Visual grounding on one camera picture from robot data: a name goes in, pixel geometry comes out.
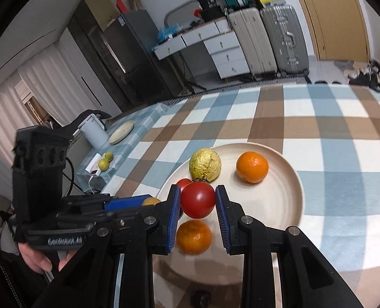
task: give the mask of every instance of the tangerine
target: tangerine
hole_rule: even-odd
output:
[[[178,247],[185,254],[199,255],[211,245],[211,230],[203,221],[190,220],[180,225],[176,241]]]
[[[264,156],[247,151],[237,160],[238,175],[249,183],[260,183],[268,174],[268,162]]]

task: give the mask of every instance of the curtain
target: curtain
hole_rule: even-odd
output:
[[[10,200],[13,198],[11,167],[16,130],[34,125],[14,88],[20,81],[14,73],[0,85],[0,194]]]
[[[99,109],[77,82],[56,44],[26,61],[18,72],[41,106],[62,126],[83,111]]]

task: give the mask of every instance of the suitcase handle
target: suitcase handle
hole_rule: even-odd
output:
[[[291,32],[286,32],[286,35],[291,38],[291,47],[295,47],[295,38],[294,35]]]

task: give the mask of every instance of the green fruit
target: green fruit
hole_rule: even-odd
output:
[[[106,171],[110,167],[110,162],[106,158],[102,158],[99,161],[99,168],[101,171]]]
[[[156,205],[158,203],[161,203],[162,201],[160,199],[154,198],[154,197],[148,197],[143,201],[141,204],[142,206],[148,206],[148,205]]]
[[[108,151],[104,154],[104,158],[106,158],[107,161],[111,162],[114,160],[114,155],[111,151]]]
[[[196,151],[189,163],[190,175],[193,179],[206,179],[214,181],[221,171],[221,159],[210,148],[202,148]]]

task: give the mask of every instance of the plaid tablecloth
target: plaid tablecloth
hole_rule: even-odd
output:
[[[300,227],[364,307],[380,303],[380,95],[347,85],[284,85],[205,95],[173,106],[133,149],[104,192],[156,196],[197,149],[232,142],[274,148],[298,171]],[[208,287],[154,267],[159,307],[189,307],[206,288],[212,307],[238,307],[241,286]]]
[[[97,153],[103,155],[107,151],[111,151],[114,154],[114,160],[111,161],[109,169],[102,172],[100,174],[100,177],[92,179],[90,182],[90,185],[93,188],[101,190],[111,180],[120,166],[124,163],[130,152],[147,134],[150,128],[152,128],[154,123],[157,122],[160,117],[164,116],[168,110],[169,107],[165,104],[154,104],[148,108],[144,108],[140,111],[129,114],[127,117],[116,121],[107,131],[107,134],[109,136],[111,136],[115,130],[117,130],[120,126],[129,120],[134,121],[133,130],[125,139],[120,141],[118,144],[111,145],[107,141],[99,149],[93,148],[92,151],[86,156],[84,161],[76,168],[76,183],[80,185],[82,190],[84,192],[90,190],[90,187],[88,186],[90,174],[86,171],[86,167]]]

